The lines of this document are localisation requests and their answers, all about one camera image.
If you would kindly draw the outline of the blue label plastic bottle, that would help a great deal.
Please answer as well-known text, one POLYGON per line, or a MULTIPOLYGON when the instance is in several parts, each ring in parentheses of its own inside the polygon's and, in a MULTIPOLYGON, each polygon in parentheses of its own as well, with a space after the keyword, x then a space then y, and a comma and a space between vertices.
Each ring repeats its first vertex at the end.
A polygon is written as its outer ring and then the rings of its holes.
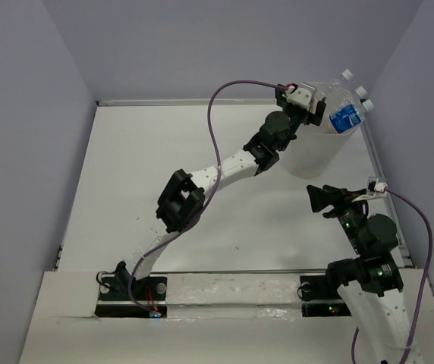
POLYGON ((349 104, 329 116, 332 129, 339 134, 355 128, 366 120, 366 115, 375 108, 370 99, 364 99, 358 104, 349 104))

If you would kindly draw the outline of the clear bottle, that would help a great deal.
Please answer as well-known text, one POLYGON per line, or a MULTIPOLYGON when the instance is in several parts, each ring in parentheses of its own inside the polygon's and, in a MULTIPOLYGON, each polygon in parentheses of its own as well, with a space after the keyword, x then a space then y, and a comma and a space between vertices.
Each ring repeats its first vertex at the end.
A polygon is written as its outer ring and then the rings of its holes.
POLYGON ((329 115, 333 115, 348 105, 360 106, 367 96, 368 92, 366 89, 363 86, 359 86, 356 89, 349 90, 348 93, 344 94, 336 102, 333 102, 332 104, 326 103, 326 112, 329 115))
POLYGON ((316 83, 316 98, 318 100, 325 99, 327 104, 336 102, 344 94, 349 92, 349 84, 353 77, 354 74, 349 69, 345 69, 340 73, 338 78, 316 83))

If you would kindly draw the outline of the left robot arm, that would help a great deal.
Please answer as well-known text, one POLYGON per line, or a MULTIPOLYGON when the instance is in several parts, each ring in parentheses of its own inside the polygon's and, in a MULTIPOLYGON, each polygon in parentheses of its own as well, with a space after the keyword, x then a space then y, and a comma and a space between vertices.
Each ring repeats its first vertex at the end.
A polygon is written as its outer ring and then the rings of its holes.
POLYGON ((300 125, 321 124, 326 98, 317 96, 311 85, 276 86, 275 98, 279 109, 266 115, 258 132, 238 152, 227 159, 217 158, 215 165, 200 171, 173 173, 157 200, 155 222, 146 229, 148 247, 116 265, 110 273, 114 284, 105 283, 105 273, 98 272, 100 287, 135 300, 164 249, 197 224, 218 191, 269 170, 297 138, 300 125))

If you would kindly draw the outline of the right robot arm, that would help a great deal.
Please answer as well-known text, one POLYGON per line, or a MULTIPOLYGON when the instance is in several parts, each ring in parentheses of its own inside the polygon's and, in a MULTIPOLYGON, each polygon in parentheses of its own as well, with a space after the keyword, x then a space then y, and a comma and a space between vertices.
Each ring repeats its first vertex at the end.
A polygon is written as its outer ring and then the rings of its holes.
POLYGON ((366 188, 347 190, 307 186, 311 209, 338 220, 356 257, 328 264, 323 287, 343 299, 357 326, 369 363, 423 363, 414 339, 417 319, 407 313, 404 282, 392 256, 398 246, 396 223, 383 214, 366 213, 372 199, 384 198, 388 184, 370 178, 366 188))

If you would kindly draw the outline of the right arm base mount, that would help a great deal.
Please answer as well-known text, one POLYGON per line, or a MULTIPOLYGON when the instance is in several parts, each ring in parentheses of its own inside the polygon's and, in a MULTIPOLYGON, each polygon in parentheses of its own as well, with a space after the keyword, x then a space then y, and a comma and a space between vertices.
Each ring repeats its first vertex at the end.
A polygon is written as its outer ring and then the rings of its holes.
POLYGON ((351 317, 351 311, 325 275, 301 275, 297 288, 304 318, 351 317))

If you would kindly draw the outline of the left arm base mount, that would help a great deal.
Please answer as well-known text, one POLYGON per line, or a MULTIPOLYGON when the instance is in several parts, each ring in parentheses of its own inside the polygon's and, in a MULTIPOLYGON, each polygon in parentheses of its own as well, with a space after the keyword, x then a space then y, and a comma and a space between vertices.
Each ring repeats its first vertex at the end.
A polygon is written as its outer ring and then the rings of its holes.
POLYGON ((165 276, 149 276, 140 281, 134 278, 124 262, 114 271, 99 271, 96 283, 99 292, 95 316, 114 319, 163 319, 167 316, 167 283, 165 276))

